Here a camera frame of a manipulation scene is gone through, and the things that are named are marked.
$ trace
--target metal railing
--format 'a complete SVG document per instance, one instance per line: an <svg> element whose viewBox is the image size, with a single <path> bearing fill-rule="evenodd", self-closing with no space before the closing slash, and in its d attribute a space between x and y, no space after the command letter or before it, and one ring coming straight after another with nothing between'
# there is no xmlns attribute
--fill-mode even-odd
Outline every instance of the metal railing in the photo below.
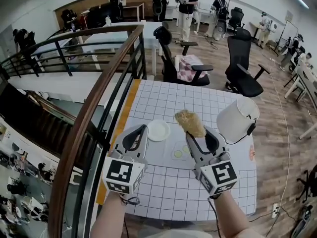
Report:
<svg viewBox="0 0 317 238"><path fill-rule="evenodd" d="M97 65L104 64L108 65L110 60L89 60L90 56L109 56L112 57L116 53L113 51L100 51L100 52L80 52L78 49L85 46L93 45L111 45L117 44L122 45L123 41L117 42L95 42L95 43L83 43L83 36L91 36L93 34L99 33L110 33L110 32L125 32L126 29L133 31L135 26L109 26L94 28L78 32L69 32L68 34L63 34L57 37L51 37L41 43L35 44L31 47L21 50L20 52L14 54L13 56L0 62L5 73L9 77L35 74L39 76L42 73L54 73L54 72L67 72L69 76L72 76L73 72L85 72L85 71L100 71L98 68L88 68L84 65ZM77 39L79 44L60 46L60 41L67 39ZM68 50L75 49L75 53L68 52ZM44 57L45 54L55 52L58 55ZM74 59L83 57L83 61L71 61L68 59ZM126 65L126 61L121 61L122 65Z"/></svg>
<svg viewBox="0 0 317 238"><path fill-rule="evenodd" d="M61 159L55 174L51 200L48 232L51 238L60 238L62 236L63 214L65 209L65 201L71 173L74 167L75 159L80 155L80 145L84 138L85 132L91 122L95 109L110 83L115 72L123 65L123 59L129 55L129 61L126 62L125 68L109 98L107 106L103 112L98 125L98 133L100 137L95 139L94 143L90 146L90 154L85 160L85 166L81 176L80 185L77 191L76 202L74 207L73 223L71 230L71 237L89 237L90 231L90 218L93 210L94 199L97 193L99 178L102 172L103 163L107 151L110 148L110 140L119 117L121 108L133 82L133 79L143 78L146 79L146 63L143 39L143 25L130 25L130 26L117 26L107 27L107 32L127 32L128 39L121 45L119 50L114 54L111 60L107 63L107 69L102 70L102 73L96 81L94 87L89 93L85 103L83 104L75 123L66 140ZM105 29L96 28L78 33L71 33L67 36L78 37L83 34L102 33ZM57 43L59 37L50 40L48 43ZM68 71L68 62L62 62L65 70L71 75L72 71ZM113 102L118 95L119 89L128 77L123 93L116 107L116 111L112 116L110 125L107 127L107 132L104 132L104 126L107 118L109 117L110 109ZM96 154L97 147L104 146L100 155ZM96 169L92 172L92 163L96 165Z"/></svg>

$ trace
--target white pants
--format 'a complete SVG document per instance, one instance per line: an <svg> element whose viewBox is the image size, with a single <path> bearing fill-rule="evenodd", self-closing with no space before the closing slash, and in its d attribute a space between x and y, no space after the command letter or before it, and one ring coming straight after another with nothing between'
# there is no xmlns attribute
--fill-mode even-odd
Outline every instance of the white pants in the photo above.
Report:
<svg viewBox="0 0 317 238"><path fill-rule="evenodd" d="M184 14L179 13L178 15L178 28L179 28L179 39L188 42L189 41L189 33L190 33L190 25L192 24L193 14Z"/></svg>
<svg viewBox="0 0 317 238"><path fill-rule="evenodd" d="M270 31L267 31L267 30L265 30L264 32L261 31L260 36L259 36L259 42L258 42L259 46L262 46L262 44L261 44L262 41L263 41L263 46L264 47L266 46L269 34L270 34Z"/></svg>

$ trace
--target gray pants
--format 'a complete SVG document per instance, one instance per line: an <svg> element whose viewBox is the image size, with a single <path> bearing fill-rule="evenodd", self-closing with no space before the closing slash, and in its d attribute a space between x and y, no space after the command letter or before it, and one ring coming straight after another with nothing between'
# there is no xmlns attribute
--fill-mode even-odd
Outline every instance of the gray pants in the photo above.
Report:
<svg viewBox="0 0 317 238"><path fill-rule="evenodd" d="M287 52L286 56L281 61L281 66L283 68L285 68L286 65L291 61L292 57L293 57L293 55L291 53Z"/></svg>

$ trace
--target chair armrest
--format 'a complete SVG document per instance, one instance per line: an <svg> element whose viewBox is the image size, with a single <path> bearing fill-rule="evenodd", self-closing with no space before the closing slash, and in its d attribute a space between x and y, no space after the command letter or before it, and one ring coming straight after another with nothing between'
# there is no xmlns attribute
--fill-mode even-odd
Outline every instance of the chair armrest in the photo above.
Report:
<svg viewBox="0 0 317 238"><path fill-rule="evenodd" d="M259 64L260 68L264 70L267 74L271 74L268 69L266 69L262 64Z"/></svg>
<svg viewBox="0 0 317 238"><path fill-rule="evenodd" d="M240 70L242 70L245 74L251 75L246 69L244 69L244 67L243 67L241 64L238 63L237 66L238 66L238 68L239 68Z"/></svg>
<svg viewBox="0 0 317 238"><path fill-rule="evenodd" d="M181 42L180 46L186 47L186 46L198 46L197 42Z"/></svg>
<svg viewBox="0 0 317 238"><path fill-rule="evenodd" d="M180 46L184 48L183 56L187 55L190 46L198 46L197 42L181 42Z"/></svg>
<svg viewBox="0 0 317 238"><path fill-rule="evenodd" d="M257 79L262 75L263 72L266 72L267 74L271 74L271 73L269 72L269 70L266 69L263 65L259 64L259 66L260 66L261 69L260 69L260 71L258 72L258 74L254 77L255 80L257 80Z"/></svg>
<svg viewBox="0 0 317 238"><path fill-rule="evenodd" d="M212 65L193 65L192 69L194 71L211 71L213 70Z"/></svg>

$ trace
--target black cable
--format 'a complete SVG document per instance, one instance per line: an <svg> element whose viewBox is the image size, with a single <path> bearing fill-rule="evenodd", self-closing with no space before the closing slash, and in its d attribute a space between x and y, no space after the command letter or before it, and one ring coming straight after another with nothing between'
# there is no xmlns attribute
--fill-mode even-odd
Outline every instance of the black cable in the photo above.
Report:
<svg viewBox="0 0 317 238"><path fill-rule="evenodd" d="M208 198L208 202L209 202L209 205L212 207L212 210L216 216L216 223L217 223L217 231L218 231L218 235L219 235L219 238L221 238L221 234L220 234L220 228L219 228L219 222L218 222L218 215L216 213L216 210L214 209L212 203L211 203L211 197Z"/></svg>
<svg viewBox="0 0 317 238"><path fill-rule="evenodd" d="M272 229L273 229L273 227L274 227L274 225L275 225L275 223L276 223L276 221L277 221L277 219L278 219L278 217L280 216L280 213L279 212L277 212L277 217L276 217L276 219L275 219L275 221L274 221L274 223L273 223L273 225L272 225L272 227L271 227L271 229L267 232L267 234L266 234L266 236L265 237L267 237L268 236L268 234L272 231Z"/></svg>
<svg viewBox="0 0 317 238"><path fill-rule="evenodd" d="M233 143L233 144L229 144L229 143L227 143L227 142L226 142L226 144L227 144L227 145L235 145L236 143L239 143L242 139L244 139L246 136L247 136L247 134L246 134L244 137L240 138L237 142L235 142L235 143Z"/></svg>
<svg viewBox="0 0 317 238"><path fill-rule="evenodd" d="M290 215L288 214L288 212L287 212L282 206L281 206L280 208L287 214L287 216L288 216L289 218L291 218L293 221L297 222L297 220L295 220L295 218L293 218L292 216L290 216Z"/></svg>
<svg viewBox="0 0 317 238"><path fill-rule="evenodd" d="M271 214L272 214L272 212L267 213L267 214L265 214L265 215L262 215L262 216L257 217L257 218L256 218L256 219L254 219L254 220L251 220L251 221L249 221L249 222L256 221L256 220L258 220L259 218L262 218L262 217L265 217L265 216L267 216L267 215L271 215Z"/></svg>
<svg viewBox="0 0 317 238"><path fill-rule="evenodd" d="M124 225L125 225L125 230L127 232L127 237L129 238L129 231L128 231L128 227L127 227L127 224L125 222L125 219L123 219L123 221L124 221Z"/></svg>

